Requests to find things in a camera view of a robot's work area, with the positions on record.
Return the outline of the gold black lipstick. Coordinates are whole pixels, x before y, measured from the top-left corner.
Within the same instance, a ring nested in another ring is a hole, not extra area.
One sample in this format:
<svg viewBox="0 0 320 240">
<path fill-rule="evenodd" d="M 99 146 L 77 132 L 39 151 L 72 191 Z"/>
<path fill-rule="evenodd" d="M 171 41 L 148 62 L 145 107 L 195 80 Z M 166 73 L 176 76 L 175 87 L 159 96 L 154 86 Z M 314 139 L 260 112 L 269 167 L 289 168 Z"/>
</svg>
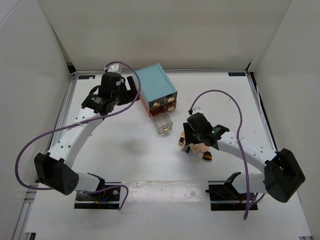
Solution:
<svg viewBox="0 0 320 240">
<path fill-rule="evenodd" d="M 180 135 L 180 138 L 178 140 L 178 145 L 183 146 L 185 144 L 185 132 L 183 131 Z"/>
</svg>

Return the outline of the peach makeup sponge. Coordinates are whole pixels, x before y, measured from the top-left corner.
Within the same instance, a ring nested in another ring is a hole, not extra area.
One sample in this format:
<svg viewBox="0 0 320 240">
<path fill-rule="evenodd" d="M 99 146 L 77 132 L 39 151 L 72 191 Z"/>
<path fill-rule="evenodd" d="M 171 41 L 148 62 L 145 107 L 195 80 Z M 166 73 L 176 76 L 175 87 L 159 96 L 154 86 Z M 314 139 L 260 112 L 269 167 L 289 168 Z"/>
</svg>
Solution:
<svg viewBox="0 0 320 240">
<path fill-rule="evenodd" d="M 191 151 L 193 154 L 198 154 L 198 153 L 205 153 L 205 152 L 208 152 L 209 151 L 209 147 L 206 146 L 204 143 L 198 143 L 198 144 L 193 144 L 191 143 L 189 145 Z"/>
</svg>

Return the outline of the teal and orange drawer box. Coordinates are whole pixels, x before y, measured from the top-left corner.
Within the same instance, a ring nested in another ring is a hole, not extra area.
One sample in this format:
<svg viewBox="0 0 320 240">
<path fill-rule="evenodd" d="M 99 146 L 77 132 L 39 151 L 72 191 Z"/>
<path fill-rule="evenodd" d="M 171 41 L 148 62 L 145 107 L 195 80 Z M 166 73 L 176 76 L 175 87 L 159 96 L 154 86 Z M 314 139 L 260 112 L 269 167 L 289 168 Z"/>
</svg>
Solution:
<svg viewBox="0 0 320 240">
<path fill-rule="evenodd" d="M 159 63 L 141 68 L 136 73 L 141 83 L 140 99 L 148 115 L 160 109 L 169 112 L 176 108 L 178 91 Z M 163 97 L 170 94 L 176 94 L 176 100 L 163 103 Z"/>
</svg>

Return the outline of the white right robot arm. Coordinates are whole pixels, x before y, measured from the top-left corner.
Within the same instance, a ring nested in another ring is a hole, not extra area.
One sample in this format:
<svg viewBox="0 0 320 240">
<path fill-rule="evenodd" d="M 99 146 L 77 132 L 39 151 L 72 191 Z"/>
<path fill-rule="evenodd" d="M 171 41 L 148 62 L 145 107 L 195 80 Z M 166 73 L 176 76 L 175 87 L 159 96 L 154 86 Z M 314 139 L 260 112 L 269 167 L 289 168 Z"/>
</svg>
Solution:
<svg viewBox="0 0 320 240">
<path fill-rule="evenodd" d="M 222 125 L 212 126 L 201 113 L 191 115 L 183 123 L 186 144 L 203 143 L 218 151 L 229 153 L 259 170 L 259 173 L 234 173 L 224 183 L 224 193 L 230 200 L 242 194 L 268 194 L 286 203 L 306 180 L 294 154 L 283 148 L 275 151 L 246 140 Z"/>
</svg>

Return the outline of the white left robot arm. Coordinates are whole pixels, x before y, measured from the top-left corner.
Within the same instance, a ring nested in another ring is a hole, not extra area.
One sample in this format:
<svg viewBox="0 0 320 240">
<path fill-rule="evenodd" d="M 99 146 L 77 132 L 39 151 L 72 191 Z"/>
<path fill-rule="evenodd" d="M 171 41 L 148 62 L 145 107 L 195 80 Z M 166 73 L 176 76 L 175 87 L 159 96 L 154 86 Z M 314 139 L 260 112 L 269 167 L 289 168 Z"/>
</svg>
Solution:
<svg viewBox="0 0 320 240">
<path fill-rule="evenodd" d="M 94 200 L 105 195 L 105 180 L 92 173 L 73 171 L 81 148 L 92 132 L 109 116 L 115 106 L 133 103 L 138 90 L 132 76 L 105 72 L 100 85 L 92 88 L 81 104 L 74 127 L 68 127 L 47 153 L 38 153 L 34 165 L 41 184 L 64 195 L 74 191 L 88 193 Z"/>
</svg>

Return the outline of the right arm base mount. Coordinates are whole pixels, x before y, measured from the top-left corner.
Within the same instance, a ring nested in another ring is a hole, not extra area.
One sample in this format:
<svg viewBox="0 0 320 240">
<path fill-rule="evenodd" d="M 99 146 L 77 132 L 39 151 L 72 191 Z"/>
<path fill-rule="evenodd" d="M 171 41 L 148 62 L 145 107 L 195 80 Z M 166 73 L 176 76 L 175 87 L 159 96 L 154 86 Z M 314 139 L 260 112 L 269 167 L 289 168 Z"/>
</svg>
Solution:
<svg viewBox="0 0 320 240">
<path fill-rule="evenodd" d="M 211 211 L 244 211 L 247 195 L 238 193 L 233 186 L 210 184 L 205 192 L 209 195 Z"/>
</svg>

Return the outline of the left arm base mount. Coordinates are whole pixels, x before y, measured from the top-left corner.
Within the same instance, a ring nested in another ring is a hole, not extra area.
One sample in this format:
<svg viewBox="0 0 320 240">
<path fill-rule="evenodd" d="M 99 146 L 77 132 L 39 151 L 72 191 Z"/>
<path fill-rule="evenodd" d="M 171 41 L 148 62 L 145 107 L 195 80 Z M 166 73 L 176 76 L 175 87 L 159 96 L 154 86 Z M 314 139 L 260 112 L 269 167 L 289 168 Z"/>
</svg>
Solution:
<svg viewBox="0 0 320 240">
<path fill-rule="evenodd" d="M 87 194 L 77 192 L 74 209 L 89 209 L 89 210 L 116 210 L 120 207 L 121 187 L 120 182 L 106 182 L 103 189 L 111 187 L 95 194 Z"/>
</svg>

